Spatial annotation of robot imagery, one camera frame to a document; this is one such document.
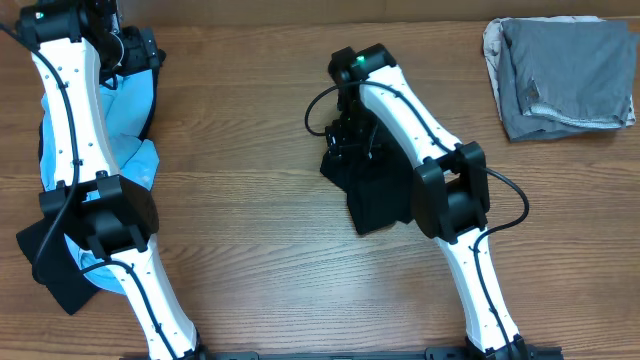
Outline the black t-shirt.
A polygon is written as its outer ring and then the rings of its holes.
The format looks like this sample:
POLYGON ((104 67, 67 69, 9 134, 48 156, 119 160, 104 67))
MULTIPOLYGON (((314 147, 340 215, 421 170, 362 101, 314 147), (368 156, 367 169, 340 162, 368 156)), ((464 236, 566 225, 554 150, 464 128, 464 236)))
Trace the black t-shirt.
POLYGON ((389 131, 378 125, 379 158, 331 160, 326 151, 320 166, 321 174, 345 192, 360 235, 414 220, 410 209, 413 168, 389 131))

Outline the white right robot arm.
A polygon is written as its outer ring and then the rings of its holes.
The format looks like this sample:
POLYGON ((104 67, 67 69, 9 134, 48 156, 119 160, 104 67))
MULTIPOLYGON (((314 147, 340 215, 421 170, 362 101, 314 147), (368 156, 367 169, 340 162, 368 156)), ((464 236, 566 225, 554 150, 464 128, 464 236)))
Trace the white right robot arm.
POLYGON ((475 142, 443 128, 381 44, 332 54, 328 73, 339 117, 322 132, 321 173, 347 195, 356 231, 365 235, 415 222, 441 249, 465 315, 464 359, 530 359, 493 267, 487 214, 490 169, 475 142))

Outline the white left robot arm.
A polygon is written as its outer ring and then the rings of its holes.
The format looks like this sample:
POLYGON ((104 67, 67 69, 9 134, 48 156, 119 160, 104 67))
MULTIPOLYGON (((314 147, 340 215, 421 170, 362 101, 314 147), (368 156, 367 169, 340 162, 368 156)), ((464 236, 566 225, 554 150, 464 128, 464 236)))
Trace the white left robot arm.
POLYGON ((148 28, 123 26, 114 1, 39 1, 12 36, 45 94, 39 128, 42 219, 17 242, 68 314, 99 291, 125 296, 151 359, 203 359, 194 323, 162 264, 148 137, 165 53, 148 28))

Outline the brown cardboard backdrop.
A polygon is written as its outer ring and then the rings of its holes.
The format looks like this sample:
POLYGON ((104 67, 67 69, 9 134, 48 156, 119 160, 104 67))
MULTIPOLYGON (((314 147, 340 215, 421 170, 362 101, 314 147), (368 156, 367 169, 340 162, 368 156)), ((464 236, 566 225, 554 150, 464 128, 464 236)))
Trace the brown cardboard backdrop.
POLYGON ((138 26, 254 26, 636 17, 639 0, 121 0, 118 8, 125 23, 138 26))

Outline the light blue t-shirt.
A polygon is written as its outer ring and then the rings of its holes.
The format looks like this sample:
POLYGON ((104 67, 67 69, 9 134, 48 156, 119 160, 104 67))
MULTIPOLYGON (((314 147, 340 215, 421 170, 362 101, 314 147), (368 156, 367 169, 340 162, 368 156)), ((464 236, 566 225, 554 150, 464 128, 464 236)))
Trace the light blue t-shirt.
MULTIPOLYGON (((146 133, 151 125, 155 90, 151 70, 128 77, 117 77, 116 90, 100 86, 100 97, 105 113, 105 124, 112 153, 122 175, 129 180, 151 190, 159 166, 159 156, 154 143, 146 133)), ((43 151, 40 159, 40 175, 45 190, 53 190, 55 170, 55 140, 47 95, 43 95, 41 105, 44 110, 43 151)), ((70 255, 75 265, 72 272, 98 263, 92 254, 81 250, 65 235, 65 255, 70 255)), ((85 279, 101 290, 125 295, 121 285, 111 271, 105 267, 85 274, 85 279)))

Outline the black garment under blue shirt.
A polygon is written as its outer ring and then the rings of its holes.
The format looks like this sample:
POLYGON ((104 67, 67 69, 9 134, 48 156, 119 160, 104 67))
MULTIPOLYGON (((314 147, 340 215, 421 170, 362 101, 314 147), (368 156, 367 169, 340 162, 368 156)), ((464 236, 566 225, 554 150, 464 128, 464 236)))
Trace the black garment under blue shirt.
MULTIPOLYGON (((157 70, 151 70, 151 72, 155 98, 157 99, 159 72, 157 70)), ((152 107, 153 116, 156 99, 152 107)), ((80 268, 80 265, 78 265, 79 270, 72 272, 71 266, 75 263, 72 262, 73 259, 70 255, 63 253, 65 245, 65 236, 56 234, 37 262, 37 273, 62 309, 67 314, 73 315, 101 289, 89 283, 84 275, 79 274, 79 271, 83 269, 80 268)))

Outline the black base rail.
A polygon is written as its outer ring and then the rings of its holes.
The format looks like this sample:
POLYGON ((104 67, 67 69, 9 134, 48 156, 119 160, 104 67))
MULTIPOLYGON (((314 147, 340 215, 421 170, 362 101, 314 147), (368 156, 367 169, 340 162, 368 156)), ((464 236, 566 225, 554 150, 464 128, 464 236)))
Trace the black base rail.
POLYGON ((430 347, 422 351, 402 352, 343 352, 259 354, 257 352, 212 353, 206 347, 180 360, 472 360, 472 359, 532 359, 563 360, 560 348, 539 348, 528 345, 524 351, 499 351, 488 356, 473 352, 470 347, 430 347))

